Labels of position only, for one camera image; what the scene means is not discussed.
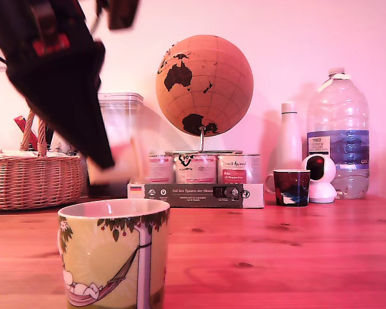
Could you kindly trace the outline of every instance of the wicker basket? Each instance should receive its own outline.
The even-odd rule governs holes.
[[[28,148],[34,114],[26,121],[20,150]],[[38,156],[0,154],[0,211],[38,209],[71,203],[83,190],[77,156],[46,156],[45,125],[39,120]]]

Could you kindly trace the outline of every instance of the cork globe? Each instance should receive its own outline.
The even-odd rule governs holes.
[[[163,114],[191,135],[224,133],[248,111],[253,95],[250,65],[235,45],[214,35],[195,35],[174,46],[157,72]]]

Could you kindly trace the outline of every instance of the white bottle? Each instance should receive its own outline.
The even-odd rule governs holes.
[[[282,103],[282,125],[277,140],[277,169],[300,169],[302,135],[297,119],[296,103]]]

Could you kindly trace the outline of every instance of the bottle cap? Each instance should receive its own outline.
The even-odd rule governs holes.
[[[297,113],[296,102],[282,103],[282,114],[283,113]]]
[[[331,68],[329,70],[329,76],[332,76],[334,74],[337,74],[337,73],[342,73],[344,74],[345,73],[345,68],[343,68],[342,66],[340,67],[337,67],[337,68]]]

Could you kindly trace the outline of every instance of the tin can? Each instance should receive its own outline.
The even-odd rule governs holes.
[[[261,183],[259,154],[227,154],[217,157],[218,183]]]
[[[146,183],[174,183],[173,156],[150,155],[150,175]]]
[[[176,155],[176,183],[216,183],[217,156],[207,154]]]

